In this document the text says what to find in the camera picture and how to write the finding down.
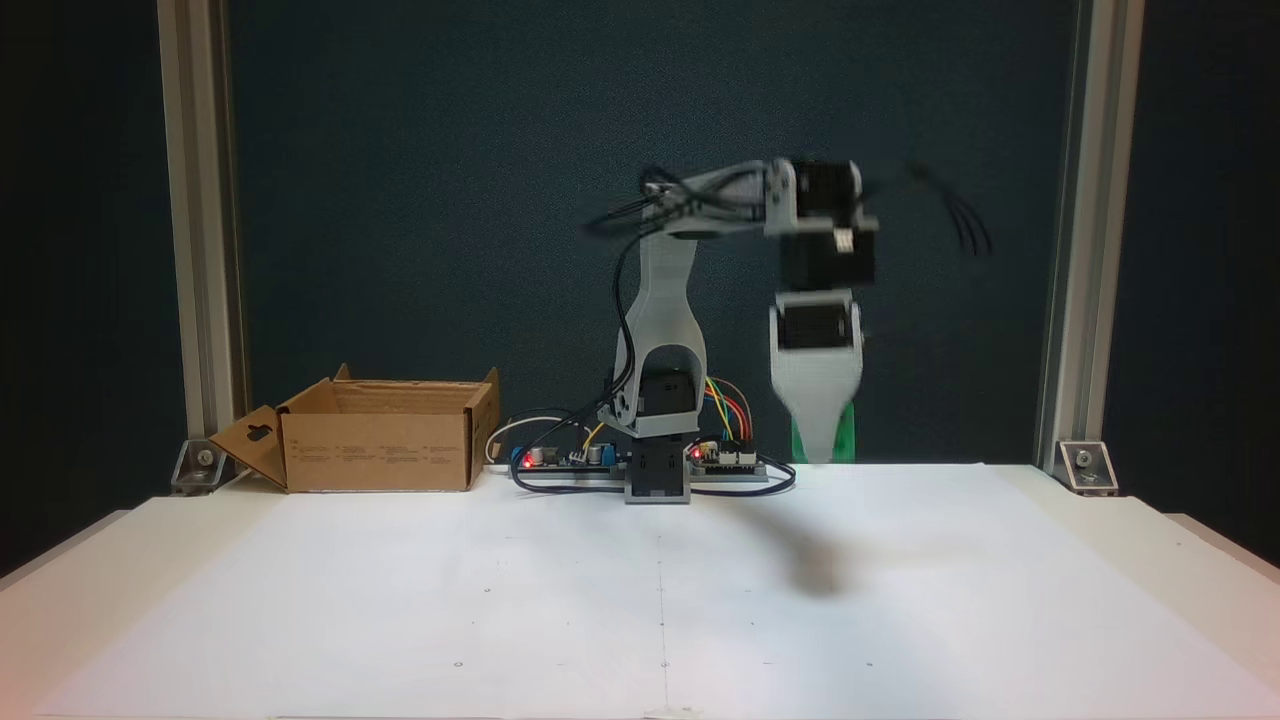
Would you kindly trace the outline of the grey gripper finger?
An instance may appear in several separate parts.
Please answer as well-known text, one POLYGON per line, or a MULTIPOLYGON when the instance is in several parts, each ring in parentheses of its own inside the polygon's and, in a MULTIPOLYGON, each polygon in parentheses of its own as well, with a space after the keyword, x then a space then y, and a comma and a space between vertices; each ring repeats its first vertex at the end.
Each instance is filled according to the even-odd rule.
POLYGON ((795 461, 856 461, 854 398, 863 369, 863 351, 771 352, 771 379, 791 418, 795 461))

